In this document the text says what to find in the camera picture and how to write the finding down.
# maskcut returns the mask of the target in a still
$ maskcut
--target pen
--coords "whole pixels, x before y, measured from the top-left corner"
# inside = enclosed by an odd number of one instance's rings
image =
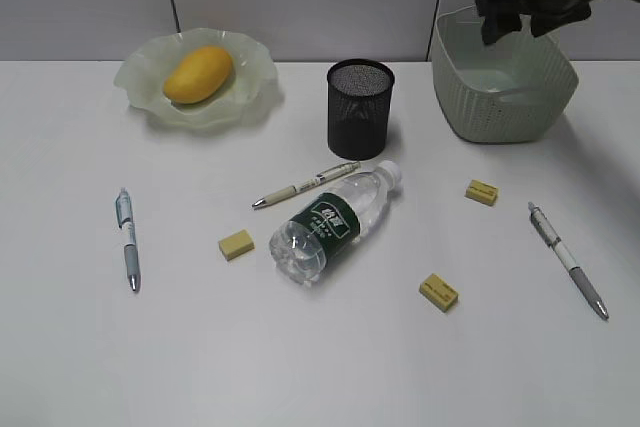
[[[116,198],[116,217],[118,227],[124,234],[124,262],[127,266],[127,279],[131,290],[140,291],[140,264],[138,262],[138,246],[136,245],[136,229],[133,225],[133,208],[127,189],[120,189]]]
[[[273,194],[266,195],[265,197],[251,204],[251,207],[253,207],[254,209],[269,207],[270,205],[277,204],[278,202],[282,202],[283,200],[289,199],[298,194],[306,192],[307,190],[313,189],[318,185],[325,184],[333,179],[337,179],[338,177],[342,177],[343,175],[350,174],[358,168],[360,168],[360,162],[347,162],[346,164],[337,165],[329,170],[320,172],[313,179],[307,180],[300,185],[290,185],[289,187],[285,187],[284,189],[274,192]]]
[[[589,279],[576,262],[576,259],[571,255],[569,249],[564,245],[560,236],[553,227],[551,227],[551,224],[540,210],[540,207],[536,207],[533,202],[529,202],[529,211],[531,211],[531,217],[529,219],[540,234],[540,237],[542,237],[542,240],[556,253],[560,262],[562,262],[562,265],[567,269],[567,272],[569,272],[569,275],[580,289],[580,292],[584,295],[584,298],[589,302],[591,308],[595,310],[596,314],[598,314],[602,320],[607,320],[609,313],[600,295],[598,295],[596,289],[593,288],[593,285],[591,285],[591,282],[589,282]]]

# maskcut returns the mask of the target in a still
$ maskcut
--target mesh cup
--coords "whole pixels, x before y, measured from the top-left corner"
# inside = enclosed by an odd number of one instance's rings
[[[387,142],[393,72],[372,60],[344,60],[329,69],[327,82],[329,148],[349,160],[380,154]]]

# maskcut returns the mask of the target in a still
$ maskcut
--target frosted glass plate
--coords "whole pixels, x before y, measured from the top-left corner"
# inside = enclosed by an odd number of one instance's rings
[[[185,55],[204,45],[219,45],[231,54],[232,74],[202,102],[174,104],[162,93],[164,81]],[[168,124],[205,127],[238,120],[277,75],[261,43],[245,34],[199,28],[149,40],[123,62],[113,83],[127,92],[133,107],[153,112]]]

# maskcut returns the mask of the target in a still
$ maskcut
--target bottle label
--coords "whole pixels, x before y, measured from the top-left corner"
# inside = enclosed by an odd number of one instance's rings
[[[329,192],[320,195],[291,220],[315,234],[327,259],[360,234],[360,222],[355,212],[344,200]]]

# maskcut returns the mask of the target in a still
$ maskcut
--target plastic basket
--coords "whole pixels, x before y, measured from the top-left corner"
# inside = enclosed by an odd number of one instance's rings
[[[433,84],[451,128],[480,143],[527,142],[542,136],[578,86],[578,75],[553,39],[528,26],[495,45],[482,43],[474,7],[436,20]]]

